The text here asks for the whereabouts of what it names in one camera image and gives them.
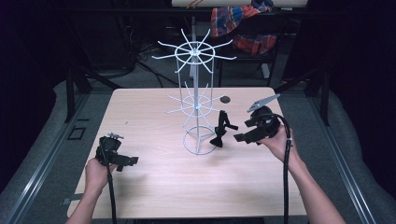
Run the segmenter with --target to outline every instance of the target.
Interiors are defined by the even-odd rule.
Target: human hand
[[[297,153],[297,147],[294,142],[294,136],[293,132],[291,131],[291,145],[292,148],[290,149],[290,158],[293,157],[299,157]],[[279,130],[277,131],[276,135],[273,136],[272,138],[263,138],[262,140],[258,141],[258,143],[264,144],[267,146],[272,154],[274,154],[275,157],[277,157],[280,161],[285,160],[285,150],[286,150],[286,141],[287,141],[287,136],[286,136],[286,130],[284,125],[279,126]]]
[[[110,172],[117,167],[110,165]],[[107,184],[107,168],[99,160],[92,158],[85,166],[85,192],[102,193],[102,189]]]

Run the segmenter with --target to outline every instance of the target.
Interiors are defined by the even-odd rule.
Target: wooden table
[[[213,96],[226,95],[213,107],[225,110],[238,131],[226,128],[223,147],[207,155],[195,155],[183,147],[182,139],[195,119],[183,128],[187,116],[180,108],[178,89],[119,89],[114,91],[88,159],[94,157],[99,138],[109,132],[123,135],[119,154],[139,157],[134,166],[114,172],[114,190],[119,218],[190,218],[190,217],[265,217],[283,216],[282,162],[265,146],[236,142],[234,134],[251,130],[245,125],[247,109],[255,100],[274,95],[270,88],[213,89]],[[268,106],[281,115],[277,100]],[[218,126],[218,111],[207,120]],[[207,138],[201,147],[213,147]],[[82,193],[85,171],[76,188]],[[289,177],[290,215],[305,215],[302,199],[294,180]],[[70,204],[71,215],[78,204]],[[96,205],[94,218],[110,218],[108,187]]]

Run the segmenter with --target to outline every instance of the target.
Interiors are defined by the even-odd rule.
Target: cable cord
[[[113,187],[113,175],[110,171],[110,164],[108,163],[107,155],[105,154],[105,150],[102,147],[102,144],[99,143],[100,148],[102,149],[102,155],[105,159],[105,164],[107,168],[107,182],[108,189],[110,191],[110,201],[111,201],[111,217],[113,220],[113,224],[117,224],[117,212],[116,212],[116,199],[114,197],[114,187]]]
[[[255,118],[260,117],[272,117],[275,116],[282,120],[283,125],[285,126],[286,132],[286,146],[285,146],[285,157],[283,160],[283,201],[284,201],[284,210],[283,210],[283,223],[289,223],[289,155],[291,148],[291,131],[288,122],[282,116],[278,114],[262,114]]]

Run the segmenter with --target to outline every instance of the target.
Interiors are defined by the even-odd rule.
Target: rotating display rack
[[[168,111],[166,113],[174,113],[178,111],[182,111],[187,119],[182,125],[182,127],[186,127],[191,119],[195,119],[195,124],[191,128],[189,128],[183,137],[183,145],[184,147],[195,155],[205,155],[212,152],[216,147],[213,146],[211,148],[201,148],[201,142],[209,136],[215,134],[214,129],[210,126],[209,121],[206,116],[212,111],[219,111],[213,107],[213,101],[218,100],[220,97],[213,98],[213,71],[214,71],[214,59],[221,58],[225,60],[233,60],[233,58],[221,57],[216,55],[215,49],[231,44],[232,41],[229,41],[224,44],[220,44],[217,46],[210,46],[205,42],[207,37],[209,36],[210,30],[208,30],[206,36],[202,41],[196,41],[195,34],[192,34],[192,41],[185,36],[183,30],[181,33],[186,40],[185,43],[175,46],[170,44],[164,44],[162,42],[158,42],[159,44],[175,49],[174,54],[166,55],[162,57],[152,56],[154,59],[165,59],[175,57],[177,61],[177,73],[178,78],[178,87],[179,87],[179,98],[168,95],[171,99],[180,101],[180,108],[172,111]],[[182,93],[182,85],[180,78],[180,71],[186,66],[189,65],[190,68],[190,77],[193,80],[193,92],[188,87],[185,82],[185,86],[187,89],[187,96],[183,96]],[[201,92],[198,88],[199,86],[199,66],[203,66],[206,71],[211,75],[210,87],[207,83],[204,89],[201,89]]]

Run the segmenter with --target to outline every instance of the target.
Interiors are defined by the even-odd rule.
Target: black robotic gripper
[[[256,126],[255,129],[247,133],[235,134],[233,137],[237,142],[245,141],[247,144],[257,142],[266,137],[273,137],[276,135],[280,126],[277,117],[272,113],[268,106],[263,106],[254,110],[250,115],[250,119],[245,121],[247,127]]]
[[[117,150],[121,141],[114,136],[114,134],[111,134],[110,137],[103,136],[99,139],[99,147],[96,149],[95,158],[104,166],[106,166],[106,161],[109,164],[117,164],[117,171],[121,172],[124,166],[137,164],[139,158],[119,155]]]

